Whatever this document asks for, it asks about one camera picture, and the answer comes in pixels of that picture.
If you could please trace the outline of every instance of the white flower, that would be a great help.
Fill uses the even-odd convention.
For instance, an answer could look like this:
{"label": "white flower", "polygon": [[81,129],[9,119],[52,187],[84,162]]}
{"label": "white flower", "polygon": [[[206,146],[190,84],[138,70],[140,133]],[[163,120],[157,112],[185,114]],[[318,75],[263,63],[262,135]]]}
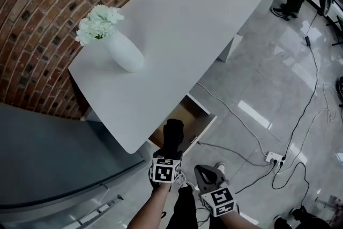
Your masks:
{"label": "white flower", "polygon": [[87,17],[80,21],[76,41],[84,46],[113,34],[116,31],[115,24],[124,19],[118,11],[119,9],[105,5],[95,6]]}

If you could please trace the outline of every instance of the gray tile floor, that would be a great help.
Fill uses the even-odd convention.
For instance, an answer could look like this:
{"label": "gray tile floor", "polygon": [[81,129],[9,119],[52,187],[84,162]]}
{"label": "gray tile floor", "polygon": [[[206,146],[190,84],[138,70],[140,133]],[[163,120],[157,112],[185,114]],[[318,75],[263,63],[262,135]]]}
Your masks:
{"label": "gray tile floor", "polygon": [[[275,0],[275,5],[281,1],[285,0]],[[199,81],[230,105],[260,138],[266,152],[285,153],[290,133],[313,92],[315,66],[304,37],[315,13],[315,9],[304,3],[299,18],[288,22],[272,13],[264,16],[254,14],[245,25],[244,38],[229,61],[214,62]],[[292,163],[298,153],[315,115],[321,108],[326,108],[323,84],[334,86],[337,77],[343,75],[343,50],[340,46],[331,46],[336,40],[335,34],[325,24],[325,19],[317,16],[309,31],[319,69],[318,85],[295,131],[292,150],[288,152],[284,168]],[[298,160],[306,162],[306,177],[310,182],[304,204],[313,214],[323,218],[332,213],[316,203],[315,198],[319,196],[326,200],[329,195],[343,197],[343,165],[336,155],[343,153],[340,102],[329,86],[325,86],[325,93],[332,116],[335,114],[334,120],[328,124],[327,111],[321,111],[298,157]],[[255,163],[265,163],[257,140],[222,103],[211,98],[200,86],[195,86],[191,94],[219,117],[210,134],[202,139],[203,142],[228,147]],[[193,168],[196,164],[214,165],[218,161],[225,162],[226,177],[235,190],[252,183],[270,169],[251,166],[231,152],[196,144],[184,157],[183,170],[188,179],[195,182]],[[293,168],[277,176],[277,187],[286,182]],[[142,171],[138,177],[135,186],[123,195],[124,202],[116,205],[92,229],[125,228],[151,193],[147,171]],[[255,220],[261,228],[273,228],[271,222],[274,216],[299,206],[307,189],[301,166],[281,190],[272,189],[272,177],[273,174],[237,195],[241,212]],[[161,228],[167,226],[176,199],[177,188],[173,186],[166,204],[167,216],[162,220]],[[204,210],[198,214],[198,220],[207,216]]]}

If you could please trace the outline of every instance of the small white vase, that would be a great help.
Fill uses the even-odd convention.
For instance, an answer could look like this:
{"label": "small white vase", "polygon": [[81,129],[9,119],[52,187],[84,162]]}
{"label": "small white vase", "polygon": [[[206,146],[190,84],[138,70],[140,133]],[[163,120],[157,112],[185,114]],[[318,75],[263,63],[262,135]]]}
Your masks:
{"label": "small white vase", "polygon": [[101,39],[111,57],[128,72],[137,72],[143,67],[144,57],[135,44],[120,31]]}

